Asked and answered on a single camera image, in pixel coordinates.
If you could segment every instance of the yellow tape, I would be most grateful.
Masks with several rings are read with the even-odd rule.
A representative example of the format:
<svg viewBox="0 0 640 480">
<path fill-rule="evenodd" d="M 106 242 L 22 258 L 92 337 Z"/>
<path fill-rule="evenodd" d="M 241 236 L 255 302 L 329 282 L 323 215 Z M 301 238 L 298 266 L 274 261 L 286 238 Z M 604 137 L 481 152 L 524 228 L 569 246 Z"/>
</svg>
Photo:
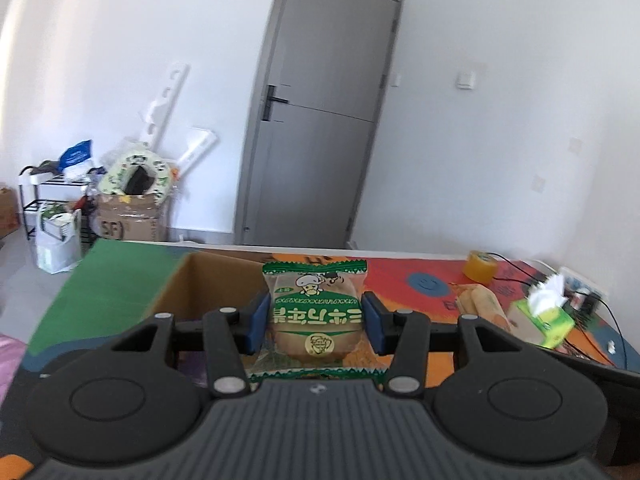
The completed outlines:
<svg viewBox="0 0 640 480">
<path fill-rule="evenodd" d="M 498 262 L 487 253 L 471 251 L 462 273 L 476 283 L 489 285 L 498 272 Z"/>
</svg>

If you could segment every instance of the white tissue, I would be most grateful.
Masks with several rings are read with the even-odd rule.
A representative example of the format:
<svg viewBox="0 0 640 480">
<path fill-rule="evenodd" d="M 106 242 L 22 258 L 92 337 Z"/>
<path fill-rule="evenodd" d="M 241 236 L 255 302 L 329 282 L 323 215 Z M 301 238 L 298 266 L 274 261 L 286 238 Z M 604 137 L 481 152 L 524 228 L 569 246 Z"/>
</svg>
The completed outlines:
<svg viewBox="0 0 640 480">
<path fill-rule="evenodd" d="M 554 274 L 545 283 L 537 284 L 527 298 L 532 316 L 539 316 L 551 308 L 562 307 L 565 301 L 562 274 Z"/>
</svg>

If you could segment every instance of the wall socket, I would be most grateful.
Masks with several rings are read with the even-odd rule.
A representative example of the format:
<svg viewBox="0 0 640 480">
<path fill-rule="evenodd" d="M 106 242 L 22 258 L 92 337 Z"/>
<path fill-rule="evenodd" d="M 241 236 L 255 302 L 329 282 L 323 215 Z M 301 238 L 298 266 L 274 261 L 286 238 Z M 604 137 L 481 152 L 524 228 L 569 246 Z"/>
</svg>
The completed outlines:
<svg viewBox="0 0 640 480">
<path fill-rule="evenodd" d="M 580 152 L 582 151 L 582 141 L 576 137 L 569 139 L 569 151 L 576 155 L 580 155 Z"/>
<path fill-rule="evenodd" d="M 602 298 L 602 301 L 607 301 L 607 297 L 609 295 L 608 291 L 592 282 L 591 280 L 588 280 L 583 275 L 578 274 L 568 267 L 560 267 L 560 270 L 558 272 L 564 276 L 564 284 L 567 288 L 570 288 L 571 290 L 586 288 L 590 292 L 599 294 Z"/>
<path fill-rule="evenodd" d="M 533 177 L 533 182 L 531 183 L 531 189 L 536 193 L 542 193 L 545 190 L 546 180 L 539 175 Z"/>
</svg>

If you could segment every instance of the small box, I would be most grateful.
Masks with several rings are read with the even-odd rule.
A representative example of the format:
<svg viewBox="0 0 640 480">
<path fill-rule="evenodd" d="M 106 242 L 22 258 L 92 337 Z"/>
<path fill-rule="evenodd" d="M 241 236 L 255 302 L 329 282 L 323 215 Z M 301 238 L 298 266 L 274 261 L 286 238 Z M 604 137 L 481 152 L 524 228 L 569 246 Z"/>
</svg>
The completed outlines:
<svg viewBox="0 0 640 480">
<path fill-rule="evenodd" d="M 63 242 L 75 231 L 74 216 L 65 205 L 45 201 L 38 208 L 39 230 Z"/>
<path fill-rule="evenodd" d="M 98 195 L 98 234 L 111 240 L 165 242 L 169 199 L 148 195 Z"/>
<path fill-rule="evenodd" d="M 183 258 L 148 314 L 170 312 L 177 320 L 201 319 L 221 306 L 247 306 L 267 290 L 262 264 L 197 251 Z"/>
<path fill-rule="evenodd" d="M 544 348 L 556 348 L 574 327 L 574 320 L 559 307 L 532 316 L 527 300 L 511 303 L 507 319 L 514 336 Z"/>
<path fill-rule="evenodd" d="M 17 211 L 15 193 L 7 187 L 0 187 L 0 238 L 18 229 Z"/>
</svg>

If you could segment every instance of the cartoon logo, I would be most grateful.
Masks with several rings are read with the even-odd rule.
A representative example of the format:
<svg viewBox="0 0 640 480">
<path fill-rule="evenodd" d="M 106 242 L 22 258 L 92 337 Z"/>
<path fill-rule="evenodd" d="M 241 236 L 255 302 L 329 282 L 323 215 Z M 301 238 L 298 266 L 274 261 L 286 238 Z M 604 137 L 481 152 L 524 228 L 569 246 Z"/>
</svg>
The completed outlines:
<svg viewBox="0 0 640 480">
<path fill-rule="evenodd" d="M 306 353 L 316 357 L 330 354 L 334 351 L 334 348 L 334 340 L 327 334 L 311 334 L 305 341 Z"/>
<path fill-rule="evenodd" d="M 326 272 L 324 278 L 329 282 L 329 285 L 333 285 L 336 282 L 344 283 L 344 278 L 337 272 Z"/>
<path fill-rule="evenodd" d="M 304 274 L 296 280 L 296 285 L 302 288 L 300 294 L 305 296 L 317 296 L 322 292 L 320 284 L 322 279 L 317 274 Z"/>
</svg>

